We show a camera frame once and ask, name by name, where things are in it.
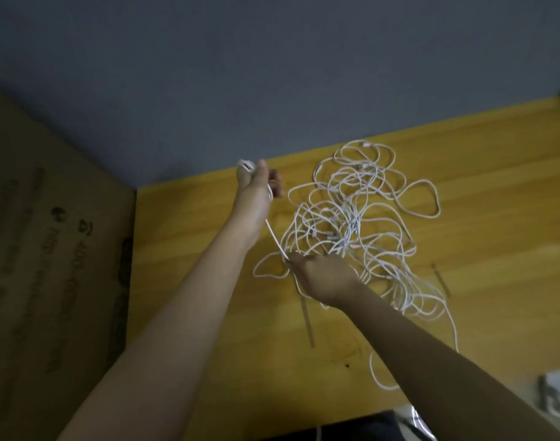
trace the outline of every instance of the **cardboard box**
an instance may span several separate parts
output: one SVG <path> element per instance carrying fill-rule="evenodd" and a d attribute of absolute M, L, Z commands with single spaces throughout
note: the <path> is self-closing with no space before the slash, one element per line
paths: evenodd
<path fill-rule="evenodd" d="M 134 201 L 0 96 L 0 440 L 55 439 L 120 354 Z"/>

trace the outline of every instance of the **bare arm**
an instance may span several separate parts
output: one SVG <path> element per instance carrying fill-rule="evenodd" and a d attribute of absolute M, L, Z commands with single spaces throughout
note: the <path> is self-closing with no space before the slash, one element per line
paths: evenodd
<path fill-rule="evenodd" d="M 239 276 L 269 209 L 265 162 L 238 170 L 225 226 L 153 318 L 78 409 L 59 439 L 178 440 Z M 281 194 L 280 186 L 274 187 Z"/>
<path fill-rule="evenodd" d="M 437 439 L 560 440 L 534 409 L 394 310 L 343 259 L 290 256 L 307 292 L 353 321 Z"/>

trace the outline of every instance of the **forearm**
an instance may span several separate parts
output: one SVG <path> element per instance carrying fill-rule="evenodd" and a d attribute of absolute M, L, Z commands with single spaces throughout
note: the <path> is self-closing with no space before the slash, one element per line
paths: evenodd
<path fill-rule="evenodd" d="M 245 239 L 227 222 L 62 439 L 179 439 L 235 287 Z"/>
<path fill-rule="evenodd" d="M 343 311 L 439 440 L 544 439 L 560 433 L 477 365 L 360 285 Z"/>

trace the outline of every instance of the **wall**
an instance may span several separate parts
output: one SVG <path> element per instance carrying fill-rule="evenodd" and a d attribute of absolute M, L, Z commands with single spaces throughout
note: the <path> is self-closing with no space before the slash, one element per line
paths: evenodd
<path fill-rule="evenodd" d="M 0 88 L 140 186 L 556 93 L 560 0 L 0 0 Z"/>

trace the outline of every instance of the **wooden table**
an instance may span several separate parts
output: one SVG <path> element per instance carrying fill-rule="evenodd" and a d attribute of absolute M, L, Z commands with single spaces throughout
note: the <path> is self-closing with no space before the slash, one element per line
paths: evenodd
<path fill-rule="evenodd" d="M 443 213 L 405 216 L 418 244 L 411 267 L 450 291 L 460 352 L 504 382 L 560 368 L 560 99 L 371 138 L 397 151 L 395 168 L 431 179 Z M 337 146 L 275 158 L 287 187 L 310 181 Z M 256 159 L 258 155 L 238 155 Z M 223 224 L 234 169 L 140 189 L 128 341 L 166 303 Z M 430 210 L 427 192 L 405 204 Z M 282 235 L 294 208 L 274 201 Z M 248 254 L 196 401 L 186 439 L 258 439 L 393 408 L 401 392 L 374 385 L 369 344 L 340 311 L 301 302 L 292 280 L 254 279 L 275 250 L 262 229 Z M 272 262 L 269 268 L 280 270 Z M 311 322 L 307 332 L 305 313 Z M 449 322 L 423 325 L 451 344 Z M 391 379 L 375 361 L 384 381 Z"/>

